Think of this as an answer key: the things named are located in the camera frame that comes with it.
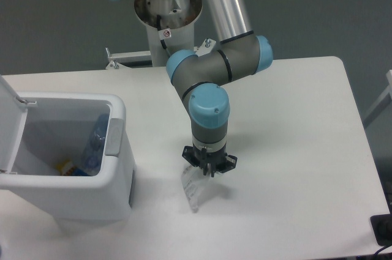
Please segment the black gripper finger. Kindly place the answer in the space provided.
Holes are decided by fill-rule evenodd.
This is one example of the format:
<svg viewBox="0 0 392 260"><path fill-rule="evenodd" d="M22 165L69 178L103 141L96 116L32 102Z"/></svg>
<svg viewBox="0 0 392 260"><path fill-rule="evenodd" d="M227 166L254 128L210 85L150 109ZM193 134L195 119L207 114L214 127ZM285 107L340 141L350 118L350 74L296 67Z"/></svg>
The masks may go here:
<svg viewBox="0 0 392 260"><path fill-rule="evenodd" d="M203 175L206 175L206 148L199 150L195 146L185 146L182 157L188 161L193 167L199 167L203 170Z"/></svg>
<svg viewBox="0 0 392 260"><path fill-rule="evenodd" d="M214 158L210 163L211 166L211 177L215 176L215 173L226 173L236 168L238 158L233 155L224 155Z"/></svg>

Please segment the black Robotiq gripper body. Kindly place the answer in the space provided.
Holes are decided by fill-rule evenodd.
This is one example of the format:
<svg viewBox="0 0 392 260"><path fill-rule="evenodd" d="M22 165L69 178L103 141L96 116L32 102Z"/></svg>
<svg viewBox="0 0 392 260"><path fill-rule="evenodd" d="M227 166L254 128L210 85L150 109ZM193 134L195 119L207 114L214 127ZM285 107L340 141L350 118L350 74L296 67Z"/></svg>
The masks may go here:
<svg viewBox="0 0 392 260"><path fill-rule="evenodd" d="M215 171L224 171L226 167L226 147L216 152L207 152L205 156L202 156L202 151L193 147L193 158L192 166L201 167L202 169L206 165L214 166Z"/></svg>

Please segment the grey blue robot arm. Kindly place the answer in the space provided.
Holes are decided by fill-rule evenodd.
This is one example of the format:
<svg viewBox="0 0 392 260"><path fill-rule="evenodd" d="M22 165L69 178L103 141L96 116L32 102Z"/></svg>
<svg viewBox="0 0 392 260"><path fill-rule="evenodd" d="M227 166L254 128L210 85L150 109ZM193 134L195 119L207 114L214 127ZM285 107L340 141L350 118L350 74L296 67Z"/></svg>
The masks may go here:
<svg viewBox="0 0 392 260"><path fill-rule="evenodd" d="M214 175L237 162L226 151L230 103L224 85L267 69L273 51L254 34L243 0L207 1L220 47L204 55L194 48L202 0L135 0L134 10L148 32L153 65L166 68L190 118L192 145L182 156Z"/></svg>

